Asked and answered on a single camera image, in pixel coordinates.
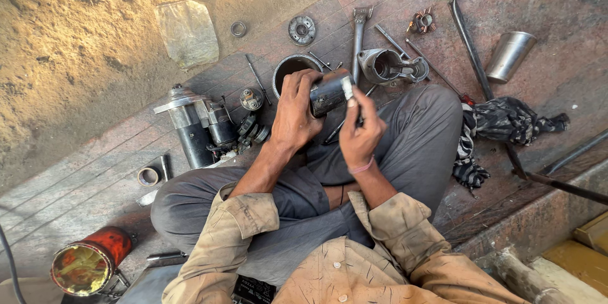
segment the shirt cuff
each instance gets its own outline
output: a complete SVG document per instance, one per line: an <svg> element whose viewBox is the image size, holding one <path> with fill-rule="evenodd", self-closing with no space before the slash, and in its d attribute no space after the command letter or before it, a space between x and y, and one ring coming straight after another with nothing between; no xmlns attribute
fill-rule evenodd
<svg viewBox="0 0 608 304"><path fill-rule="evenodd" d="M213 199L212 208L224 210L234 217L241 238L246 239L279 227L278 209L271 193L250 193L227 198L238 182L232 182L219 189Z"/></svg>
<svg viewBox="0 0 608 304"><path fill-rule="evenodd" d="M430 214L429 207L404 193L397 193L369 212L372 235L381 241L396 238Z"/></svg>

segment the shirt sleeve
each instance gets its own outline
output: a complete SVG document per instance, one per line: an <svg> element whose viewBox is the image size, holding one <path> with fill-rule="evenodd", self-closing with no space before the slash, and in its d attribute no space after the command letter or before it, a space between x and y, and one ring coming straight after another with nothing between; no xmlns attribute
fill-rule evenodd
<svg viewBox="0 0 608 304"><path fill-rule="evenodd" d="M482 271L429 223L430 209L398 193L369 212L371 235L384 243L413 285L455 303L526 303Z"/></svg>
<svg viewBox="0 0 608 304"><path fill-rule="evenodd" d="M278 229L272 194L242 194L226 199L235 186L236 183L227 184L218 191L188 261L163 291L163 304L232 303L236 270L247 259L252 237Z"/></svg>

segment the man's left hand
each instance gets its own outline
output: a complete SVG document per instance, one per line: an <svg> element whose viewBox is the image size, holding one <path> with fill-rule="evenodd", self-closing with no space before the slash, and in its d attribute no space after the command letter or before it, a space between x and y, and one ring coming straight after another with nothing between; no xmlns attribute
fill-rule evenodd
<svg viewBox="0 0 608 304"><path fill-rule="evenodd" d="M294 154L323 128L325 118L315 118L310 111L310 88L321 77L313 69L285 75L269 140L280 151Z"/></svg>

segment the man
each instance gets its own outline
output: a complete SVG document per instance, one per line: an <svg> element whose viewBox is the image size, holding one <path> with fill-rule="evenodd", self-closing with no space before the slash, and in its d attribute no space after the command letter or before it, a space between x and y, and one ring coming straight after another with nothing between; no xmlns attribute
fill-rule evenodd
<svg viewBox="0 0 608 304"><path fill-rule="evenodd" d="M355 88L339 146L284 169L322 129L309 108L321 76L285 77L251 168L193 170L158 192L156 229L190 254L163 303L230 303L236 272L281 286L275 303L522 303L451 253L427 220L459 140L461 106L449 90L419 87L376 113Z"/></svg>

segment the dirt ground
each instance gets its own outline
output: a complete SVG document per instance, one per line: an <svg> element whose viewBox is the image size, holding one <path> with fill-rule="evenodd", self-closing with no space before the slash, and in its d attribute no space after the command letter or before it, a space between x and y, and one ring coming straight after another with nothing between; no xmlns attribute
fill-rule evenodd
<svg viewBox="0 0 608 304"><path fill-rule="evenodd" d="M204 69L167 56L153 10L173 1L0 0L0 193ZM222 58L316 0L204 1Z"/></svg>

